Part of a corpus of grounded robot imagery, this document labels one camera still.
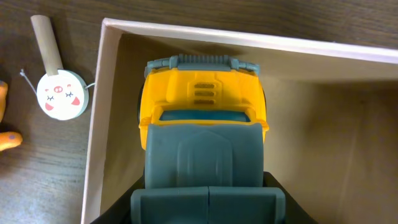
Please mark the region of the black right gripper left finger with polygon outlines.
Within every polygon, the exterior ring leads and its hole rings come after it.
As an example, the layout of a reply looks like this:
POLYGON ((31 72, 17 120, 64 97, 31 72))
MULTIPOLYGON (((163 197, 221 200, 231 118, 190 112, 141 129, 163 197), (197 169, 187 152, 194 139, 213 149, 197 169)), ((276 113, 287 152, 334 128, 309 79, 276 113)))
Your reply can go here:
POLYGON ((143 189, 144 177, 139 178, 117 201, 90 224, 131 224, 131 195, 143 189))

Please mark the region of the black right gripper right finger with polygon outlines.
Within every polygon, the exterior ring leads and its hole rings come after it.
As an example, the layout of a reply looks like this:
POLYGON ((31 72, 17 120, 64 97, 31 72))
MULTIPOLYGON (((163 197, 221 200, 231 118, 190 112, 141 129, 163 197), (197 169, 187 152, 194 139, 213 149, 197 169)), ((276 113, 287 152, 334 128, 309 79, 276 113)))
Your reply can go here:
POLYGON ((263 186, 277 187, 285 194, 285 224, 318 224, 270 172, 263 172, 263 186))

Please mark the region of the yellow grey toy truck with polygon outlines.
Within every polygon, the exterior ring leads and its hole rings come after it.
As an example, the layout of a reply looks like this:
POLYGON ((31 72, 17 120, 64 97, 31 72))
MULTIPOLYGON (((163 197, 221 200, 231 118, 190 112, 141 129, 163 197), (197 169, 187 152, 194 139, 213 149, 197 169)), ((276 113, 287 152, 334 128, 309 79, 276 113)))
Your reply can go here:
POLYGON ((133 223, 284 223, 285 194, 263 186, 269 125, 260 67, 174 55, 145 68, 139 101, 145 186, 133 223))

